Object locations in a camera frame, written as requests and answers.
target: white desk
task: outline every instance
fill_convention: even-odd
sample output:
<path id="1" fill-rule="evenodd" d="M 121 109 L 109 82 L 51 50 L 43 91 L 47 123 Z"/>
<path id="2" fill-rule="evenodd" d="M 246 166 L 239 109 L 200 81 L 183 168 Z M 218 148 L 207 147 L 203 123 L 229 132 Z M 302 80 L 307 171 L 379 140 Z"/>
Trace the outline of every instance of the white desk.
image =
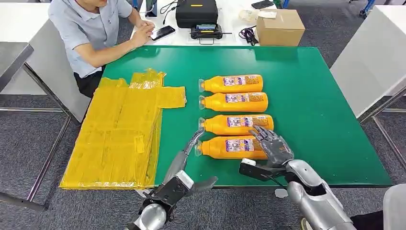
<path id="1" fill-rule="evenodd" d="M 140 7 L 141 18 L 145 20 L 150 20 L 155 23 L 156 28 L 161 28 L 166 25 L 170 25 L 175 28 L 176 32 L 170 34 L 166 37 L 163 37 L 157 41 L 150 41 L 147 45 L 167 45 L 167 46 L 200 46 L 199 39 L 191 39 L 190 29 L 179 28 L 176 24 L 175 12 L 176 10 L 171 11 L 165 21 L 165 25 L 162 24 L 165 15 L 160 14 L 159 10 L 161 7 L 166 4 L 171 3 L 173 0 L 158 0 L 158 16 L 157 17 L 145 17 L 146 11 L 146 0 L 143 1 Z M 258 0 L 216 0 L 218 8 L 218 20 L 217 23 L 222 27 L 224 34 L 222 39 L 215 39 L 215 46 L 250 46 L 247 44 L 245 39 L 242 39 L 238 36 L 238 33 L 247 27 L 254 26 L 256 23 L 249 23 L 238 18 L 238 14 L 241 10 L 254 10 L 251 4 L 258 2 Z M 276 6 L 267 7 L 267 9 L 276 9 Z"/>
<path id="2" fill-rule="evenodd" d="M 405 22 L 405 6 L 375 6 L 330 68 L 356 117 L 406 85 Z"/>
<path id="3" fill-rule="evenodd" d="M 82 95 L 66 57 L 65 45 L 48 18 L 49 3 L 0 2 L 0 42 L 26 42 L 34 49 L 26 63 L 58 97 L 78 121 L 82 121 L 90 99 Z M 3 94 L 45 94 L 19 70 Z"/>

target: black pants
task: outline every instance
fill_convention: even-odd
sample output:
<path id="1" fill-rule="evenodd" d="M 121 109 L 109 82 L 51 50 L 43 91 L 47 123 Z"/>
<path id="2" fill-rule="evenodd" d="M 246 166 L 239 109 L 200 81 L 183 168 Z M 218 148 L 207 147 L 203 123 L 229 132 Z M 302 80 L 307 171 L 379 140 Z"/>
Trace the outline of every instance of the black pants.
<path id="1" fill-rule="evenodd" d="M 351 217 L 357 230 L 383 230 L 383 211 Z"/>
<path id="2" fill-rule="evenodd" d="M 76 84 L 78 85 L 79 92 L 87 97 L 93 98 L 93 93 L 96 90 L 97 86 L 99 86 L 100 79 L 102 78 L 104 68 L 106 66 L 101 67 L 101 71 L 97 71 L 88 75 L 85 78 L 80 78 L 79 74 L 73 73 L 75 76 Z"/>

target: yellow plastic bag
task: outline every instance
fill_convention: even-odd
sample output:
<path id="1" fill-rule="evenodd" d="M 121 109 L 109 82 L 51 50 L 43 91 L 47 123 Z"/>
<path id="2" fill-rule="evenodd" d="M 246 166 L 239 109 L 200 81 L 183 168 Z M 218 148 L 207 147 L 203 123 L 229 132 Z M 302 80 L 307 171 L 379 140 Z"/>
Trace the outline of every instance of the yellow plastic bag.
<path id="1" fill-rule="evenodd" d="M 161 108 L 184 107 L 184 87 L 162 87 L 164 73 L 148 69 L 123 79 L 102 78 L 65 174 L 65 189 L 154 186 Z"/>

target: gray shirt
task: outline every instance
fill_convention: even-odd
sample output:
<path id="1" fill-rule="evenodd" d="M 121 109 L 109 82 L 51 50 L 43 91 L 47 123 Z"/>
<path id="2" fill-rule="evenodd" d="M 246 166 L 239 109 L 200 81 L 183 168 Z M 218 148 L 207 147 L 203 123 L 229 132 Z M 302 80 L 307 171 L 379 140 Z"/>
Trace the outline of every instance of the gray shirt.
<path id="1" fill-rule="evenodd" d="M 65 43 L 70 66 L 81 78 L 101 70 L 95 68 L 74 50 L 91 43 L 95 50 L 112 47 L 117 43 L 118 16 L 127 18 L 133 7 L 126 0 L 107 0 L 100 13 L 91 13 L 75 0 L 53 0 L 49 7 L 49 19 L 58 29 Z"/>

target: gray carpet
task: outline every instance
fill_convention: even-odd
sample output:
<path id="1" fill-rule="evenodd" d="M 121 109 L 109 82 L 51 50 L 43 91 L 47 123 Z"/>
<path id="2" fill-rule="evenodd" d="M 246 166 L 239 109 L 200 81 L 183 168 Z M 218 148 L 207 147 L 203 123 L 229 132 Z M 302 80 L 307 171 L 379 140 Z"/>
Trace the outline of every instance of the gray carpet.
<path id="1" fill-rule="evenodd" d="M 346 0 L 292 0 L 307 31 L 302 46 L 319 48 L 328 66 L 362 23 L 359 10 L 366 1 L 348 4 Z M 119 42 L 127 40 L 132 27 L 121 20 Z M 53 102 L 44 96 L 0 95 L 0 106 L 46 106 Z M 396 106 L 406 106 L 403 99 Z M 383 114 L 380 120 L 406 154 L 406 116 Z M 64 120 L 63 114 L 0 113 L 0 191 L 26 197 L 42 167 Z M 372 121 L 363 129 L 375 147 L 393 182 L 406 183 L 406 173 L 395 159 Z M 76 191 L 57 187 L 72 152 L 79 128 L 70 124 L 44 178 L 35 201 L 49 210 L 29 209 L 0 203 L 1 230 L 115 230 L 123 229 L 141 202 L 134 191 Z M 333 189 L 348 215 L 382 209 L 385 188 Z M 167 230 L 290 230 L 298 229 L 301 213 L 288 198 L 276 198 L 271 189 L 213 189 L 179 202 L 175 221 Z"/>

